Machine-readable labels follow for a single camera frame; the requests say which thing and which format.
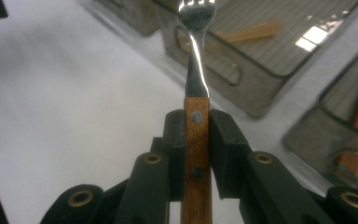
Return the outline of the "wooden-handled steel fork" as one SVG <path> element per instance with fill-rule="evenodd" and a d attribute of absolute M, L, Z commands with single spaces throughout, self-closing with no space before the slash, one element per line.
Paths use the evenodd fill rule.
<path fill-rule="evenodd" d="M 181 224 L 212 224 L 210 97 L 204 77 L 204 36 L 216 12 L 214 0 L 178 0 L 178 16 L 190 41 L 184 112 L 186 179 Z"/>

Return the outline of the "smoky clear plastic bin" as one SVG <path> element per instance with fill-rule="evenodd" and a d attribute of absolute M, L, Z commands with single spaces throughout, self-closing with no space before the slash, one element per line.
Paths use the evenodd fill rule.
<path fill-rule="evenodd" d="M 353 175 L 337 163 L 345 152 L 358 152 L 358 130 L 352 127 L 358 106 L 358 53 L 324 89 L 317 103 L 283 142 L 332 184 L 358 189 Z"/>
<path fill-rule="evenodd" d="M 358 0 L 216 0 L 205 36 L 207 84 L 252 117 L 261 117 L 304 64 L 332 37 Z M 228 43 L 215 34 L 268 20 L 269 37 Z"/>
<path fill-rule="evenodd" d="M 94 0 L 116 14 L 140 35 L 150 36 L 159 28 L 153 0 Z"/>

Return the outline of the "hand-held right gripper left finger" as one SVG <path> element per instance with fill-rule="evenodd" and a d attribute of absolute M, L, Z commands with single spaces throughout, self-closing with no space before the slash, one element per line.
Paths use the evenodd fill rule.
<path fill-rule="evenodd" d="M 182 109 L 166 115 L 162 136 L 153 138 L 151 150 L 168 156 L 170 201 L 181 202 L 186 180 L 186 121 Z"/>

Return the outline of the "tan wooden piece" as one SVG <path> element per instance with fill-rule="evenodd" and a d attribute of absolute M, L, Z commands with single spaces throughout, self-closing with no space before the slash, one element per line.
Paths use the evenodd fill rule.
<path fill-rule="evenodd" d="M 235 31 L 217 32 L 215 35 L 228 43 L 232 43 L 273 36 L 280 30 L 281 22 L 279 20 L 268 20 Z"/>

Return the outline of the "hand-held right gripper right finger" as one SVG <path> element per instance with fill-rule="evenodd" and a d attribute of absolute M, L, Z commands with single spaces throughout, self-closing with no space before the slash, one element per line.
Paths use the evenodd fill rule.
<path fill-rule="evenodd" d="M 235 120 L 226 112 L 210 112 L 211 165 L 221 199 L 241 196 L 242 163 L 251 152 L 248 141 Z"/>

